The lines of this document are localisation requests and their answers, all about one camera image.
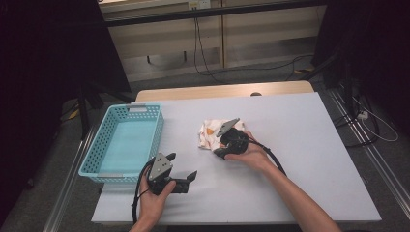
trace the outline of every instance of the black wire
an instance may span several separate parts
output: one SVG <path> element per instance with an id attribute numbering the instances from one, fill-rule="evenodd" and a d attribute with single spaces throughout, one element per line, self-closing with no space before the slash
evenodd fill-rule
<path id="1" fill-rule="evenodd" d="M 205 60 L 204 49 L 203 49 L 203 47 L 202 47 L 202 41 L 201 41 L 201 34 L 200 34 L 200 29 L 199 29 L 198 18 L 194 18 L 193 20 L 194 20 L 194 22 L 195 22 L 195 51 L 194 51 L 194 53 L 193 53 L 193 63 L 194 63 L 194 65 L 195 65 L 196 71 L 197 71 L 199 74 L 202 74 L 202 73 L 198 70 L 198 67 L 196 66 L 196 41 L 197 41 L 197 39 L 196 39 L 196 33 L 198 33 L 199 45 L 201 46 L 202 59 L 203 59 L 204 64 L 205 64 L 205 68 L 206 68 L 206 70 L 207 70 L 207 72 L 208 72 L 207 75 L 210 75 L 210 76 L 211 76 L 216 82 L 218 82 L 218 83 L 221 83 L 221 84 L 229 84 L 229 83 L 227 83 L 227 82 L 224 82 L 224 81 L 221 81 L 221 80 L 216 79 L 216 78 L 212 75 L 212 73 L 209 71 L 208 65 L 207 65 L 206 60 Z"/>
<path id="2" fill-rule="evenodd" d="M 343 126 L 346 126 L 346 125 L 349 125 L 349 124 L 352 124 L 352 123 L 356 122 L 356 119 L 358 118 L 359 113 L 360 113 L 360 112 L 358 111 L 352 119 L 349 119 L 348 121 L 346 121 L 346 122 L 344 122 L 344 123 L 342 123 L 342 124 L 335 125 L 335 128 L 341 128 L 341 127 L 343 127 Z"/>
<path id="3" fill-rule="evenodd" d="M 343 114 L 338 118 L 332 119 L 332 122 L 334 122 L 334 124 L 339 123 L 346 116 L 347 116 L 347 114 Z"/>
<path id="4" fill-rule="evenodd" d="M 269 71 L 269 70 L 280 69 L 280 68 L 283 68 L 283 67 L 286 67 L 286 66 L 289 66 L 289 65 L 293 65 L 292 73 L 285 79 L 285 80 L 287 80 L 293 75 L 293 72 L 295 71 L 294 64 L 295 64 L 296 61 L 299 61 L 299 60 L 301 60 L 302 58 L 305 58 L 305 57 L 312 57 L 313 56 L 313 55 L 297 56 L 291 62 L 289 62 L 287 64 L 276 66 L 276 67 L 271 67 L 271 68 L 240 68 L 240 69 L 234 69 L 234 70 L 222 70 L 222 71 L 217 71 L 217 72 L 210 72 L 209 69 L 208 69 L 206 60 L 205 60 L 204 53 L 203 53 L 203 47 L 202 47 L 202 41 L 201 41 L 198 18 L 195 18 L 194 22 L 195 22 L 195 49 L 194 49 L 194 53 L 193 53 L 193 63 L 195 65 L 195 69 L 200 75 L 210 75 L 216 82 L 219 82 L 219 83 L 229 84 L 229 83 L 223 82 L 221 80 L 217 80 L 214 77 L 214 75 L 219 74 L 219 73 L 227 73 L 227 72 L 235 72 L 235 71 Z M 196 65 L 196 50 L 197 50 L 196 41 L 198 39 L 199 39 L 199 44 L 201 46 L 202 59 L 204 61 L 205 68 L 207 70 L 206 72 L 201 72 L 198 69 L 197 65 Z"/>
<path id="5" fill-rule="evenodd" d="M 144 194 L 147 191 L 147 190 L 145 190 L 144 192 L 142 192 L 138 196 L 139 185 L 141 184 L 142 176 L 144 175 L 145 169 L 149 165 L 152 165 L 154 163 L 154 161 L 155 161 L 155 158 L 152 158 L 151 160 L 149 160 L 147 163 L 145 163 L 144 167 L 142 167 L 141 172 L 139 172 L 138 181 L 136 182 L 135 194 L 133 196 L 133 203 L 132 203 L 132 221 L 133 221 L 133 223 L 136 223 L 138 221 L 138 218 L 136 217 L 136 207 L 138 206 L 139 197 L 141 197 L 141 195 Z"/>
<path id="6" fill-rule="evenodd" d="M 368 107 L 368 109 L 372 112 L 373 110 L 372 110 L 372 107 L 371 107 L 371 105 L 370 105 L 370 102 L 368 101 L 367 96 L 366 96 L 366 95 L 364 95 L 364 96 L 365 96 L 365 100 L 366 100 L 366 103 L 364 103 L 364 104 L 366 104 L 366 106 Z M 380 135 L 379 125 L 378 125 L 378 123 L 377 123 L 376 118 L 375 118 L 372 114 L 370 114 L 370 120 L 371 120 L 371 122 L 372 122 L 373 125 L 374 125 L 374 129 L 375 129 L 375 132 L 374 132 L 374 133 L 377 134 L 377 135 Z M 373 135 L 373 137 L 372 137 L 371 139 L 369 139 L 368 141 L 361 142 L 361 143 L 354 144 L 354 145 L 345 145 L 345 147 L 346 147 L 346 148 L 358 148 L 358 147 L 363 147 L 363 146 L 366 146 L 366 145 L 370 145 L 370 144 L 372 144 L 372 143 L 375 143 L 378 139 L 379 139 L 378 136 Z"/>
<path id="7" fill-rule="evenodd" d="M 297 57 L 295 57 L 293 60 L 292 60 L 292 72 L 290 73 L 290 75 L 289 76 L 287 76 L 285 79 L 284 79 L 284 81 L 287 81 L 290 77 L 292 77 L 292 75 L 293 75 L 293 73 L 295 72 L 295 62 L 296 61 L 300 61 L 300 60 L 302 60 L 302 58 L 304 58 L 304 57 L 309 57 L 309 56 L 312 56 L 312 55 L 305 55 L 305 56 L 297 56 Z"/>
<path id="8" fill-rule="evenodd" d="M 284 169 L 283 169 L 282 165 L 280 164 L 278 158 L 274 155 L 274 153 L 272 153 L 272 151 L 271 151 L 270 148 L 267 148 L 267 147 L 265 147 L 264 145 L 262 145 L 261 143 L 256 142 L 256 141 L 253 140 L 251 137 L 249 138 L 249 143 L 253 143 L 253 144 L 256 144 L 256 145 L 258 145 L 259 147 L 261 147 L 261 148 L 272 158 L 272 160 L 274 161 L 274 163 L 277 165 L 279 171 L 281 171 L 285 176 L 287 176 L 287 175 L 286 175 L 286 172 L 284 171 Z"/>
<path id="9" fill-rule="evenodd" d="M 147 192 L 147 191 L 149 191 L 149 190 L 151 190 L 151 188 L 148 188 L 148 189 L 144 190 L 141 194 L 139 194 L 138 198 L 141 198 L 141 196 L 142 196 L 145 192 Z"/>

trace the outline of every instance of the metal rail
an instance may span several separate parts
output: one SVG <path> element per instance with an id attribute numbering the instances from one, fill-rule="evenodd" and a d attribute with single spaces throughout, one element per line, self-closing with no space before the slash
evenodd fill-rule
<path id="1" fill-rule="evenodd" d="M 337 105 L 338 110 L 342 115 L 348 115 L 346 109 L 344 108 L 344 101 L 343 97 L 337 93 L 337 95 L 332 92 L 333 101 Z M 346 118 L 347 122 L 351 122 L 350 116 Z M 367 135 L 365 129 L 362 125 L 355 121 L 349 124 L 350 129 L 356 135 L 357 139 L 360 142 L 369 141 L 370 137 Z M 383 159 L 383 156 L 377 150 L 374 144 L 369 144 L 365 147 L 365 151 L 367 156 L 369 157 L 370 161 L 373 163 L 376 170 L 379 172 L 380 176 L 382 177 L 383 181 L 386 183 L 387 187 L 395 197 L 398 205 L 403 210 L 404 214 L 407 215 L 407 218 L 410 219 L 410 195 L 407 189 L 403 186 L 401 181 L 397 178 L 393 170 L 390 166 L 386 163 Z"/>
<path id="2" fill-rule="evenodd" d="M 326 0 L 291 0 L 291 1 L 281 1 L 274 3 L 265 4 L 254 4 L 238 7 L 221 7 L 212 9 L 203 9 L 196 11 L 183 11 L 176 13 L 166 13 L 166 14 L 152 14 L 145 16 L 132 16 L 132 17 L 122 17 L 122 18 L 112 18 L 106 21 L 95 21 L 95 22 L 83 22 L 83 23 L 68 23 L 59 25 L 58 28 L 95 28 L 95 27 L 117 27 L 117 26 L 127 26 L 142 23 L 151 22 L 161 22 L 161 21 L 172 21 L 181 20 L 188 18 L 199 18 L 199 17 L 209 17 L 209 16 L 219 16 L 219 15 L 237 15 L 245 13 L 256 13 L 256 12 L 268 12 L 276 10 L 285 9 L 295 9 L 295 8 L 305 8 L 305 7 L 316 7 L 326 5 Z"/>
<path id="3" fill-rule="evenodd" d="M 67 205 L 73 192 L 73 187 L 76 181 L 76 177 L 78 175 L 77 172 L 81 165 L 81 161 L 85 157 L 85 154 L 88 148 L 90 147 L 91 142 L 93 141 L 93 137 L 96 134 L 97 128 L 98 125 L 94 125 L 88 132 L 85 139 L 81 140 L 78 146 L 78 150 L 75 154 L 73 164 L 70 168 L 69 174 L 67 175 L 64 185 L 60 190 L 56 202 L 54 203 L 50 216 L 48 217 L 47 222 L 45 223 L 43 232 L 58 231 L 58 227 L 60 226 L 61 220 L 66 211 Z"/>

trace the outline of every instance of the crumpled cloth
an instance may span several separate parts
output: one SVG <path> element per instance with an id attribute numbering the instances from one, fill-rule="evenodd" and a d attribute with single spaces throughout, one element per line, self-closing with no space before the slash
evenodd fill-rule
<path id="1" fill-rule="evenodd" d="M 211 151 L 216 150 L 219 147 L 223 147 L 223 144 L 220 143 L 220 137 L 217 137 L 218 131 L 220 131 L 220 127 L 222 124 L 228 122 L 230 120 L 226 119 L 207 119 L 205 120 L 202 125 L 201 129 L 199 130 L 199 144 L 198 147 L 202 149 L 210 149 Z M 243 121 L 238 121 L 234 125 L 234 128 L 240 131 L 245 129 L 245 125 Z"/>

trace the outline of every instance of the plastic basket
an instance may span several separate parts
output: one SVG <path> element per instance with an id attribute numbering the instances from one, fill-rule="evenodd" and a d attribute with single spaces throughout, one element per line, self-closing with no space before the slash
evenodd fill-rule
<path id="1" fill-rule="evenodd" d="M 136 183 L 141 168 L 158 152 L 162 127 L 159 104 L 110 106 L 78 174 L 98 183 Z"/>

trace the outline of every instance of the table surface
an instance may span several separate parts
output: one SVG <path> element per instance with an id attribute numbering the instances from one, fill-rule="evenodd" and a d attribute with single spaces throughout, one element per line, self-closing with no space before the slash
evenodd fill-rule
<path id="1" fill-rule="evenodd" d="M 286 87 L 292 94 L 283 94 Z M 250 98 L 253 92 L 263 96 Z M 185 178 L 192 171 L 198 171 L 188 194 L 169 196 L 159 224 L 295 222 L 275 190 L 259 173 L 197 148 L 197 131 L 204 119 L 235 117 L 241 117 L 246 128 L 273 149 L 289 178 L 333 219 L 380 220 L 326 108 L 319 96 L 311 92 L 308 82 L 297 81 L 138 94 L 139 101 L 148 101 L 151 95 L 162 104 L 165 124 L 160 151 L 177 153 L 171 176 Z M 222 93 L 230 98 L 221 98 Z M 134 187 L 105 184 L 92 221 L 131 222 Z"/>

